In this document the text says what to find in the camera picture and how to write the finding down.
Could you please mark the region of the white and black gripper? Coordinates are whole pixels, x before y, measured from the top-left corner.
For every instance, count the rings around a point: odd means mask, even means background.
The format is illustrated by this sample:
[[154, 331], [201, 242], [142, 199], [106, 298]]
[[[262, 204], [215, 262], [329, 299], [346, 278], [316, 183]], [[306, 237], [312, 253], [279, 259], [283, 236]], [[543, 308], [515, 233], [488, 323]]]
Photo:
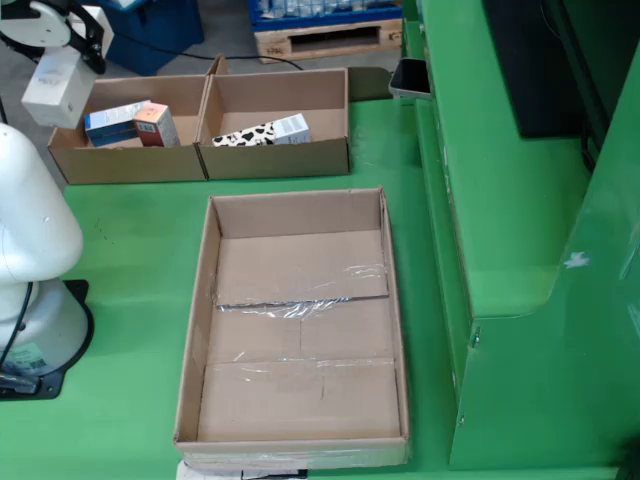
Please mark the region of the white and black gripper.
[[11, 51], [39, 63], [39, 48], [71, 47], [96, 74], [106, 72], [102, 51], [114, 37], [104, 11], [78, 1], [1, 2], [0, 39]]

